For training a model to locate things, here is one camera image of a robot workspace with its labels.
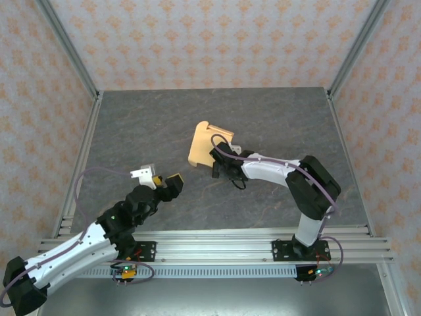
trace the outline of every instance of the robotic arm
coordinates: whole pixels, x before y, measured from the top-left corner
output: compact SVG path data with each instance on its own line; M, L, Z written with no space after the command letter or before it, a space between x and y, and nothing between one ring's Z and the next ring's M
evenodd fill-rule
M21 257L9 261L3 279L5 288L17 276L27 272L7 290L17 316L39 308L47 296L84 271L133 255L136 242L132 233L136 226L155 214L161 201L168 202L178 197L183 188L179 174L168 177L165 186L162 178L154 175L153 165L142 166L132 172L132 178L139 178L140 185L124 201L106 210L85 231L59 247L26 261Z
M216 145L210 151L210 155L215 160L212 177L218 178L222 169L238 188L240 187L235 184L235 181L242 181L243 187L240 189L245 189L245 182L249 179L266 180L289 188L301 211L297 233L292 239L292 251L299 259L308 260L316 250L324 217L332 205L319 188L299 169L313 177L333 201L341 193L339 184L313 156L288 161L264 157L253 151L241 153L238 151L238 146L232 146L227 142Z

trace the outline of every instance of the gray marble surface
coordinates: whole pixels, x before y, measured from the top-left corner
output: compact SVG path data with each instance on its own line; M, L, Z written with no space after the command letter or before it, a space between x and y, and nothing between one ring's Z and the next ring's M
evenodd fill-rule
M163 177L180 172L180 196L161 203L139 230L191 230L297 226L300 212L287 188L261 180L244 191L208 167L192 167L187 156L196 124L235 133L233 144L268 157L313 155L339 182L340 212L328 222L365 224L366 215L322 88L250 88L105 92L87 168L123 171L154 163ZM136 181L103 172L87 175L81 206L94 220L124 199ZM73 232L83 228L76 212Z

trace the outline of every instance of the wall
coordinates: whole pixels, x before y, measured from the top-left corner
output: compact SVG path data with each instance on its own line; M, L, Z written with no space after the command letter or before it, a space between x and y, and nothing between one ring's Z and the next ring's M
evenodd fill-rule
M52 0L100 90L329 88L375 0Z
M92 100L35 1L2 2L0 34L3 278L10 259L51 236Z
M421 6L392 0L335 100L365 206L421 311Z

